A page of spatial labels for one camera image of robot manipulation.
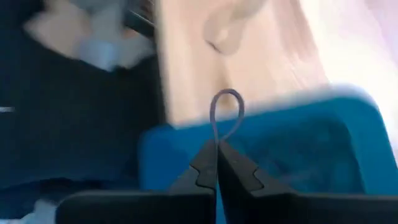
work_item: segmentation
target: light wooden surface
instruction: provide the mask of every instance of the light wooden surface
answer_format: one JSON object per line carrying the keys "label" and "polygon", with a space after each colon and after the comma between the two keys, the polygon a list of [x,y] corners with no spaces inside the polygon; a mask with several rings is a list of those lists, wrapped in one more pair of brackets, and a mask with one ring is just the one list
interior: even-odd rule
{"label": "light wooden surface", "polygon": [[247,21],[239,50],[220,56],[203,40],[203,26],[215,10],[236,2],[158,0],[159,50],[172,124],[207,120],[211,97],[226,87],[237,89],[250,107],[348,83],[374,98],[396,148],[398,2],[266,0]]}

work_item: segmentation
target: dark blue fabric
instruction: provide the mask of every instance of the dark blue fabric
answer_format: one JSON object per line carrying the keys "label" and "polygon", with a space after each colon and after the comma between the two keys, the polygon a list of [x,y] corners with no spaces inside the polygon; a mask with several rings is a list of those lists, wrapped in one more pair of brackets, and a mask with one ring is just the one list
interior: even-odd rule
{"label": "dark blue fabric", "polygon": [[156,57],[113,73],[63,57],[22,28],[43,8],[0,1],[0,106],[15,110],[0,113],[0,218],[25,215],[17,198],[32,205],[37,193],[23,189],[40,180],[134,187],[137,141],[159,123]]}

